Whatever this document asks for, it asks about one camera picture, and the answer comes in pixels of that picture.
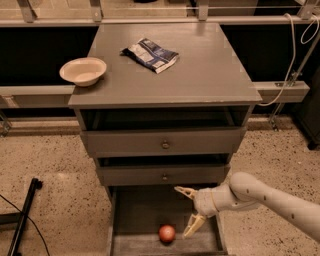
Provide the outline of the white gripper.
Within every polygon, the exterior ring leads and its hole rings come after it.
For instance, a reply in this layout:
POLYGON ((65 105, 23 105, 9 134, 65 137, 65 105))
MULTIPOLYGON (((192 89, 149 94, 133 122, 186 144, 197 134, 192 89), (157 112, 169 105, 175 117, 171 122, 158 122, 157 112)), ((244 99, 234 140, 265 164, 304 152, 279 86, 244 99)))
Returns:
POLYGON ((207 218, 213 217, 218 212, 213 200, 212 190, 210 188, 205 188, 196 191, 193 188, 181 186, 175 186, 174 190, 193 200, 194 207, 199 213, 190 216, 183 232, 184 239, 190 238, 203 226, 207 218))

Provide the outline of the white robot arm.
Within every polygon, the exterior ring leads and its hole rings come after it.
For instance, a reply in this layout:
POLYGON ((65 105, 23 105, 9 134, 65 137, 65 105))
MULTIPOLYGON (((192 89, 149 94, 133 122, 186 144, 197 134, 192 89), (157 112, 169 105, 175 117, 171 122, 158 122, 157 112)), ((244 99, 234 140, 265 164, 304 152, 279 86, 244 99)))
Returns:
POLYGON ((320 242, 320 205, 261 182, 245 172, 234 173, 228 184, 195 190, 176 186, 175 190, 193 201, 192 214, 183 232, 191 237, 207 219, 222 211, 246 211, 259 204, 281 216, 316 242, 320 242))

